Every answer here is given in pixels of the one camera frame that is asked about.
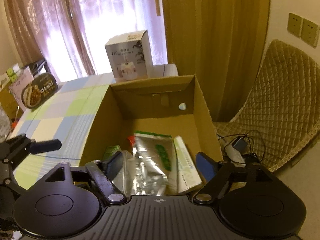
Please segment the long white barcode box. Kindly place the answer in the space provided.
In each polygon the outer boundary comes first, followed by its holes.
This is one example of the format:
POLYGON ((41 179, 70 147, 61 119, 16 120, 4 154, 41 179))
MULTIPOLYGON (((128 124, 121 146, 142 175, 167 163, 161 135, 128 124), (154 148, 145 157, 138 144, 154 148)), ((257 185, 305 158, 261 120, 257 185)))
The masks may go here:
POLYGON ((202 180, 181 136, 174 138, 178 163, 178 193, 185 194, 198 189, 202 180))

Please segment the silver green foil pouch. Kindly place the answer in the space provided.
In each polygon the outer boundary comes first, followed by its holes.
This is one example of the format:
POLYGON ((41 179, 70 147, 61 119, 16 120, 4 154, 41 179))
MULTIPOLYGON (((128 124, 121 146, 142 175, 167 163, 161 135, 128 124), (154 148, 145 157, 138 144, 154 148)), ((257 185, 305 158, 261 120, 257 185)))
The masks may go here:
POLYGON ((137 131, 132 153, 122 151, 121 168, 112 183, 125 196, 177 194, 177 155, 171 136, 137 131))

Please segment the white power strip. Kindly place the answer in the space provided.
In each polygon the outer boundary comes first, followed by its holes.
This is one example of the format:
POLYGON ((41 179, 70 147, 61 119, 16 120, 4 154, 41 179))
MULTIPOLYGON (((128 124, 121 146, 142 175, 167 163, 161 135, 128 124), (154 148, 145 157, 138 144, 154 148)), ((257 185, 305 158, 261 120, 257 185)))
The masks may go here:
POLYGON ((236 167, 245 167, 246 163, 242 155, 231 144, 226 145, 224 148, 225 154, 236 167))

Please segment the grey power adapter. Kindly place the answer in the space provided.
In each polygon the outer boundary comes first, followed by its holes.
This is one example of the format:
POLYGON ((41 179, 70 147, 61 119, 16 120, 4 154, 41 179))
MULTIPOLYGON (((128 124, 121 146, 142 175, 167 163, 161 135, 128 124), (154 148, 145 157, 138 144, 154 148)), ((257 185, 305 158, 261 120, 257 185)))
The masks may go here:
POLYGON ((235 150, 242 153, 246 149, 248 143, 244 140, 243 137, 236 137, 235 140, 232 142, 232 146, 235 150))

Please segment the checked tablecloth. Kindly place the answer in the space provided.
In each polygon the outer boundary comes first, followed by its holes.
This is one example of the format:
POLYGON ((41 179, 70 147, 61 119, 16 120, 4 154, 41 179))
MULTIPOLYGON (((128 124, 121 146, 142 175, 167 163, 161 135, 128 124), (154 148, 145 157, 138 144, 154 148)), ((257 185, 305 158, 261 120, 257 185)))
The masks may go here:
POLYGON ((56 164, 66 161, 78 166, 95 115, 113 74, 83 77, 61 83, 59 90, 36 110, 27 109, 11 137, 25 134, 37 142, 58 139, 58 151, 29 155, 14 170, 18 184, 24 189, 33 186, 56 164))

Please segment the red packet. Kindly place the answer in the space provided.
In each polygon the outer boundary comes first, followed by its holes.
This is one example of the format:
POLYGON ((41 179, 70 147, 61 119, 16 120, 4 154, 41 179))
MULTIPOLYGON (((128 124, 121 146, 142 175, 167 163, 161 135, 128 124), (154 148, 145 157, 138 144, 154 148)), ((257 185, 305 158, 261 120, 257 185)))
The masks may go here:
POLYGON ((130 145, 133 147, 135 146, 135 137, 133 135, 128 136, 127 140, 129 141, 130 145))

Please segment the black oval food container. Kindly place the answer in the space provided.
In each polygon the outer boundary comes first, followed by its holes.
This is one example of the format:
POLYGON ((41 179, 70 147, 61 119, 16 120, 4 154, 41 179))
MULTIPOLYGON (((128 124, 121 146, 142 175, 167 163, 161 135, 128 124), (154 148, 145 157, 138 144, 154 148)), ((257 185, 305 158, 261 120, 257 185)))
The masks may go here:
POLYGON ((28 109, 37 109, 57 90, 58 85, 52 74, 40 74, 22 90, 22 102, 28 109))

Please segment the white printed paper bag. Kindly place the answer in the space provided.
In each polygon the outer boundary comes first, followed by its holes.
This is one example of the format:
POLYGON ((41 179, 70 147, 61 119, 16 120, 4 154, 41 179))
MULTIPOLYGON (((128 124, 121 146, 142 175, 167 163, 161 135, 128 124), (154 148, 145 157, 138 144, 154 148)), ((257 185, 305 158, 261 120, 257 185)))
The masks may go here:
POLYGON ((9 86, 9 90, 11 94, 20 98, 22 94, 22 90, 27 87, 29 83, 34 80, 34 77, 30 71, 29 67, 25 67, 18 72, 17 79, 9 86))

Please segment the brown cardboard box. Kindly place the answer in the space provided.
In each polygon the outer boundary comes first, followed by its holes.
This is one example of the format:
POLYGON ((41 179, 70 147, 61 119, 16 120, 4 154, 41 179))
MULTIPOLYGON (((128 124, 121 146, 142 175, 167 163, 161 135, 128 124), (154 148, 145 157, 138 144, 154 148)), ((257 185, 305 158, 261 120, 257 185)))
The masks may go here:
POLYGON ((100 159, 108 146, 129 150, 136 131, 182 137, 192 158, 222 160, 216 130, 194 75, 112 84, 103 92, 80 165, 100 159))

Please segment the quilted beige chair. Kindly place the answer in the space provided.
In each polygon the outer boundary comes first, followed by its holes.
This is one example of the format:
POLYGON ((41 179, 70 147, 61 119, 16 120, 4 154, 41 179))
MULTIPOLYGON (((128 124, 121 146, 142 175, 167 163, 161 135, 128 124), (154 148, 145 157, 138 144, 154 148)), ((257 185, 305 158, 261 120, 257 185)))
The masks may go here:
POLYGON ((304 51, 273 40, 240 111, 214 125, 226 140, 248 134, 262 164, 271 172, 280 169, 319 133, 318 64, 304 51))

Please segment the white humidifier box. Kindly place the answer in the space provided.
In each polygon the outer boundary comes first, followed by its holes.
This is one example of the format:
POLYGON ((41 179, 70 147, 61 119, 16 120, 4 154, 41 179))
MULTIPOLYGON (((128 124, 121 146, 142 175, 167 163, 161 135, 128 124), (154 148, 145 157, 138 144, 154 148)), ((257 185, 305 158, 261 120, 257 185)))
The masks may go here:
POLYGON ((105 44, 116 82, 147 79, 153 63, 148 31, 117 35, 105 44))

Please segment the sheer pink curtain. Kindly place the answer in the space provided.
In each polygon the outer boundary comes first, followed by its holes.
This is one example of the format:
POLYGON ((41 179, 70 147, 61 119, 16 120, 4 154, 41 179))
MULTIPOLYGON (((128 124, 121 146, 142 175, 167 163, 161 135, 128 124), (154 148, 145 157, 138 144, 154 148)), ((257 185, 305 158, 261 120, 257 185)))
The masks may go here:
POLYGON ((45 59, 60 81, 110 72, 105 44, 139 30, 148 31, 153 64, 168 61, 164 20, 156 15, 155 0, 3 2, 21 63, 45 59))

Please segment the brown drape curtain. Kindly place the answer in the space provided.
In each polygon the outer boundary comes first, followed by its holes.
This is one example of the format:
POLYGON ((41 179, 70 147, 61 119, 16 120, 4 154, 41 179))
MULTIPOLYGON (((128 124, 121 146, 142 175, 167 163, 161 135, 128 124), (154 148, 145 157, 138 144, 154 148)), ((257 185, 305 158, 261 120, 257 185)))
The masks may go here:
POLYGON ((270 0, 162 0, 168 61, 195 74, 214 122, 231 120, 256 80, 270 0))

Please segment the left wall socket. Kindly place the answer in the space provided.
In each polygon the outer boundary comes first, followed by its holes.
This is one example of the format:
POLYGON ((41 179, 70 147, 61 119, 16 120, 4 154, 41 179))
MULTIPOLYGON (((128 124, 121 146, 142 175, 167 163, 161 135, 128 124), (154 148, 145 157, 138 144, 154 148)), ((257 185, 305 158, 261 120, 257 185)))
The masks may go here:
POLYGON ((300 37, 302 32, 302 24, 303 18, 301 16, 291 12, 289 13, 289 18, 287 22, 287 31, 289 33, 295 35, 296 37, 300 37))

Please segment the wall socket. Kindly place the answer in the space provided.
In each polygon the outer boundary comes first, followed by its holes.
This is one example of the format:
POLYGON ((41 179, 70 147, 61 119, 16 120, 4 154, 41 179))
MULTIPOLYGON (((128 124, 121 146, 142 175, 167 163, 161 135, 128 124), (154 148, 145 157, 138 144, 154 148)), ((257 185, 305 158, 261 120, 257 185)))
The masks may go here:
POLYGON ((303 18, 301 16, 291 12, 289 13, 289 18, 287 22, 287 31, 289 33, 295 35, 296 37, 300 37, 302 32, 302 24, 303 18))
POLYGON ((319 25, 304 18, 303 25, 302 25, 301 39, 308 45, 312 46, 313 48, 316 48, 318 38, 319 38, 319 25))

